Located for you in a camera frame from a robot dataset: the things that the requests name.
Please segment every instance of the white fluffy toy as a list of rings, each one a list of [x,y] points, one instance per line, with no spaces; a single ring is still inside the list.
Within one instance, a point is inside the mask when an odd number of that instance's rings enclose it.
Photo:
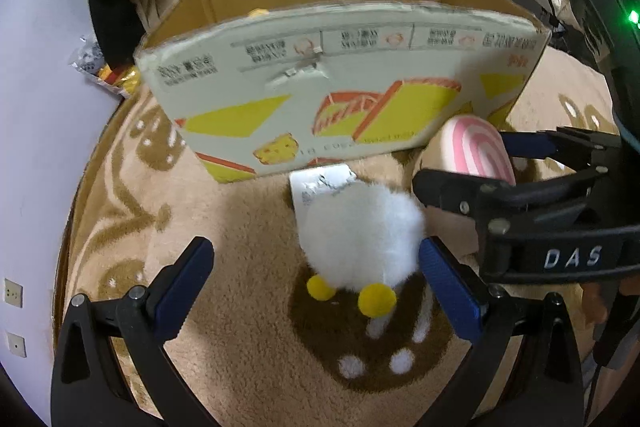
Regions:
[[[300,229],[316,272],[306,284],[309,295],[326,301],[338,289],[358,292],[364,315],[386,315],[396,304],[394,288],[418,268],[424,225],[415,198],[386,185],[357,181],[320,194]]]

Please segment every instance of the yellow pom-pom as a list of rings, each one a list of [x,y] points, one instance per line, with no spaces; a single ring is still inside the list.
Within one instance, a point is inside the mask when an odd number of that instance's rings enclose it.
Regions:
[[[375,319],[388,314],[397,300],[396,293],[389,286],[376,282],[361,290],[358,295],[358,308],[363,315]]]
[[[264,8],[256,8],[255,10],[251,10],[249,12],[249,17],[257,17],[260,15],[267,15],[267,13],[269,13],[269,10],[265,10]]]
[[[316,301],[328,301],[335,295],[335,289],[331,288],[319,275],[314,275],[306,282],[306,291]]]

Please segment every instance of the wall outlet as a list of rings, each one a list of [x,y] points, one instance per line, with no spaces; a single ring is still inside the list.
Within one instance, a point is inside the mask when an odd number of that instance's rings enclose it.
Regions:
[[[24,338],[20,335],[6,332],[6,341],[9,343],[9,351],[16,357],[27,358],[27,350],[24,348]]]
[[[22,308],[22,286],[17,282],[4,280],[4,302]]]

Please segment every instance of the cheese illustration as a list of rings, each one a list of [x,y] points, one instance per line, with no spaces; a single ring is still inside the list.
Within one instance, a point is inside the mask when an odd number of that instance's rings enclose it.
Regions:
[[[524,78],[523,74],[485,73],[480,75],[480,81],[487,98],[521,88],[524,84]]]
[[[298,154],[298,142],[291,133],[281,134],[254,151],[262,165],[277,165],[292,161]]]
[[[251,136],[284,102],[290,94],[265,98],[255,102],[223,107],[190,118],[178,118],[175,123],[188,132],[246,138]]]
[[[500,128],[500,126],[507,120],[509,111],[511,111],[511,107],[513,107],[513,104],[516,103],[517,99],[518,97],[512,98],[509,102],[494,110],[488,117],[486,117],[487,121],[494,127]]]
[[[368,91],[329,93],[316,113],[312,133],[314,136],[351,136],[380,96],[378,92]]]
[[[215,158],[214,156],[200,152],[196,152],[196,156],[217,182],[239,182],[241,180],[255,178],[255,171],[246,165],[240,165],[239,163],[223,160],[222,158]]]
[[[448,78],[397,80],[353,133],[356,143],[409,140],[422,131],[462,89]]]

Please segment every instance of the cardboard box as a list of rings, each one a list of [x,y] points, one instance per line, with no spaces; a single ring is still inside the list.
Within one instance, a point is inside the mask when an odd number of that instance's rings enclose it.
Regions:
[[[136,63],[219,182],[502,123],[549,31],[509,0],[389,1],[180,0]]]

